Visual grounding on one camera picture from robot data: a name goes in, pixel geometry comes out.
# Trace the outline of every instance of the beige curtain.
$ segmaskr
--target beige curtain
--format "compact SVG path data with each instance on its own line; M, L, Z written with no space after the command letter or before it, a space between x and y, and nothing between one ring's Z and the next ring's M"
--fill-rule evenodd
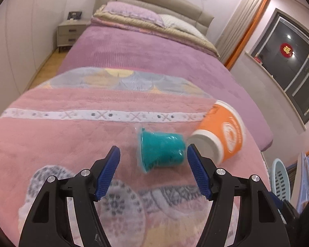
M216 43L220 61L224 64L251 25L262 0L242 0Z

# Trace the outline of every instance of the teal cup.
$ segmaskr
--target teal cup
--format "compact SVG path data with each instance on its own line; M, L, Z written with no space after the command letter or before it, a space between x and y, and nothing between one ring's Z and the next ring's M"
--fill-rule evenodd
M183 163L185 143L183 136L162 132L141 132L141 161L145 172L154 167L177 166Z

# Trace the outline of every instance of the window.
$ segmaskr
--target window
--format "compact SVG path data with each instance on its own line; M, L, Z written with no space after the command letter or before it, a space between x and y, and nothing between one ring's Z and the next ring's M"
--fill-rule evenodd
M285 91L305 124L309 120L309 31L279 11L252 56Z

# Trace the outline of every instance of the light blue plastic basket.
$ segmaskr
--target light blue plastic basket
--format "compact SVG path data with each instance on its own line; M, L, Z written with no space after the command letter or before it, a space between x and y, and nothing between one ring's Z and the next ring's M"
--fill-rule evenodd
M288 174L283 162L275 159L271 168L270 185L271 191L280 199L291 200L291 187Z

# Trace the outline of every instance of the white wardrobe door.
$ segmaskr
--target white wardrobe door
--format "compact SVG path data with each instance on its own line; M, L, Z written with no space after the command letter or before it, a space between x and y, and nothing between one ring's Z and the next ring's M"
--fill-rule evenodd
M7 46L15 82L20 93L35 74L32 47L33 0L8 0Z
M67 0L34 0L32 36L35 67L57 46L57 26L63 21Z
M5 33L6 11L7 0L4 0L0 5L0 114L20 95L8 59Z

